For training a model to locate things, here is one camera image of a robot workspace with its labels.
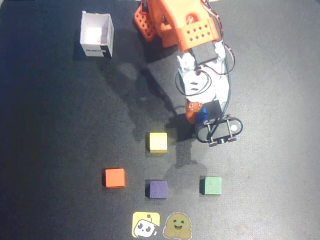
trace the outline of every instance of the yellow cube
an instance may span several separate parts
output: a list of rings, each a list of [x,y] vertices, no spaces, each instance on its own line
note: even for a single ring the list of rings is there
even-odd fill
[[[166,153],[168,150],[166,132],[150,132],[150,153]]]

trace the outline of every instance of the robotic arm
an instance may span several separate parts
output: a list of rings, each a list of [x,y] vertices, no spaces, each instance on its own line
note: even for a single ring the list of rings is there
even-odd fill
[[[235,58],[208,0],[141,0],[134,20],[147,42],[159,35],[163,47],[178,45],[182,55],[177,56],[175,84],[185,96],[186,117],[195,124],[197,139],[211,147],[235,141],[243,125],[225,115],[233,69],[229,70],[226,49],[233,65]]]

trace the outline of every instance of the orange cube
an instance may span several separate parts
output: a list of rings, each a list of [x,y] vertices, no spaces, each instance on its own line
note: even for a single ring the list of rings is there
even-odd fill
[[[124,188],[126,186],[125,170],[123,168],[106,169],[105,186],[107,188]]]

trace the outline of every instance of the hugging face emoji sticker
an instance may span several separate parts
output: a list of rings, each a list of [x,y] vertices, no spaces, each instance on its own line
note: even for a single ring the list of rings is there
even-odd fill
[[[192,232],[190,218],[182,212],[171,214],[166,220],[163,236],[168,239],[191,239]]]

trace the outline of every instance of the black mat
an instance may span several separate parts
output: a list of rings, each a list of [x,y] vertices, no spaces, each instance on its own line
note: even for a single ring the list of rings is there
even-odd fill
[[[195,240],[320,238],[320,4],[314,0],[213,4],[233,49],[228,113],[238,141],[193,140],[174,85],[174,48],[146,45],[133,1],[4,1],[0,8],[0,239],[124,240],[132,215],[174,212]],[[86,58],[81,11],[111,13],[114,56]],[[145,151],[168,132],[168,153]],[[105,189],[103,168],[124,168],[126,188]],[[202,196],[200,176],[222,177]],[[145,198],[145,181],[168,198]]]

